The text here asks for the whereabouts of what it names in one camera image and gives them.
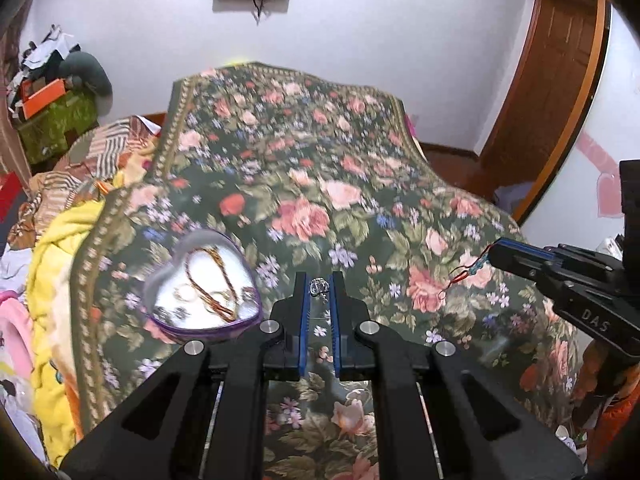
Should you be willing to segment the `small silver earring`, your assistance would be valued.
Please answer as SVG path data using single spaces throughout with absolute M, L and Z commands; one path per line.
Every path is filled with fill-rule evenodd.
M 327 304 L 330 301 L 330 283 L 324 278 L 313 278 L 309 284 L 309 295 Z

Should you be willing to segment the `purple heart-shaped jewelry box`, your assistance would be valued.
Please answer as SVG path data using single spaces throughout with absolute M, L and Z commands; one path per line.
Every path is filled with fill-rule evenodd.
M 145 279 L 141 309 L 168 337 L 227 340 L 264 319 L 241 249 L 227 235 L 196 230 Z

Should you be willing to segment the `yellow blanket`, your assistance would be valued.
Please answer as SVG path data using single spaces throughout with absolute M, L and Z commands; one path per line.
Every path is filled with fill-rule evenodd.
M 39 237 L 28 268 L 26 301 L 35 355 L 32 407 L 54 466 L 82 437 L 70 327 L 70 271 L 102 209 L 101 202 L 92 200 L 59 214 Z

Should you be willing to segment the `brown wooden door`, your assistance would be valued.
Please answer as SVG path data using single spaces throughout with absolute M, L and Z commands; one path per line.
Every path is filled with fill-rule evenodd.
M 548 188 L 586 113 L 606 44 L 606 0 L 535 0 L 525 44 L 480 163 L 522 223 Z

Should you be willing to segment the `pink plush toy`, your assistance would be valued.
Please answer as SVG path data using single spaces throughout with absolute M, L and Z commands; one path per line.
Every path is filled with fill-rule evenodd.
M 16 292 L 1 293 L 1 347 L 11 359 L 11 370 L 29 379 L 35 365 L 32 351 L 32 318 Z

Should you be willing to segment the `dark floral bedspread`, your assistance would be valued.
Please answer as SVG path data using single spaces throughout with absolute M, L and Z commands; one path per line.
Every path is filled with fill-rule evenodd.
M 241 249 L 265 310 L 297 273 L 340 271 L 376 322 L 452 341 L 548 427 L 570 417 L 574 330 L 532 284 L 480 260 L 520 229 L 434 173 L 390 94 L 259 64 L 184 78 L 151 168 L 102 204 L 72 274 L 83 432 L 176 350 L 142 312 L 143 284 L 204 229 Z

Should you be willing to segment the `red and grey box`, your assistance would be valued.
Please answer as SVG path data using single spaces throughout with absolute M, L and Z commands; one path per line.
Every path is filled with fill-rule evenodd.
M 2 174 L 0 185 L 0 220 L 9 214 L 15 201 L 18 199 L 24 191 L 22 182 L 17 174 L 10 172 L 9 174 Z

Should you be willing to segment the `striped patchwork quilt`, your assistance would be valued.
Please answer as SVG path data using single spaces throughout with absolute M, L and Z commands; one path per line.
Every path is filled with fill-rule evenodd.
M 158 140 L 160 125 L 143 116 L 84 133 L 51 170 L 29 179 L 26 203 L 18 207 L 9 229 L 9 248 L 34 247 L 62 212 L 141 181 L 151 168 Z

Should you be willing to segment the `green cardboard box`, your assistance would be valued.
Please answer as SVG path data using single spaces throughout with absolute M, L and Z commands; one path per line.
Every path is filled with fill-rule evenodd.
M 93 94 L 73 90 L 49 104 L 33 118 L 20 122 L 16 131 L 21 138 L 26 159 L 40 164 L 64 154 L 78 136 L 98 123 Z

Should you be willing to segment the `orange shoe box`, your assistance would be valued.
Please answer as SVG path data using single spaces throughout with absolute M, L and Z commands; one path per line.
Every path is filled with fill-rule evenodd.
M 26 119 L 37 115 L 40 110 L 49 106 L 52 102 L 64 96 L 66 93 L 63 79 L 55 79 L 40 90 L 32 93 L 23 100 L 23 113 Z

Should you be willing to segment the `grey plush cushion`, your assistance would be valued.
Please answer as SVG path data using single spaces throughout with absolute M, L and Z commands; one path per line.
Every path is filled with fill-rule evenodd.
M 58 66 L 58 78 L 67 88 L 85 88 L 96 96 L 111 96 L 113 87 L 104 68 L 90 53 L 70 52 Z

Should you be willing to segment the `striped pink curtain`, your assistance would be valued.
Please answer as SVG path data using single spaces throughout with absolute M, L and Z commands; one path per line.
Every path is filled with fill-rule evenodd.
M 12 104 L 15 96 L 10 83 L 20 68 L 20 38 L 31 6 L 32 0 L 26 0 L 1 34 L 1 173 L 15 174 L 24 190 L 28 189 L 32 172 L 15 128 L 15 106 Z

